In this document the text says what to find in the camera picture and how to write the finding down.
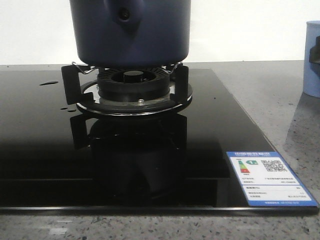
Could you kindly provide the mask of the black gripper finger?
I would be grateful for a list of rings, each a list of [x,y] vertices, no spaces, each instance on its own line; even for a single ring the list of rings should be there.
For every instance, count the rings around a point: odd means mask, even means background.
[[[310,49],[309,62],[312,64],[320,64],[320,36],[315,38],[315,45]]]

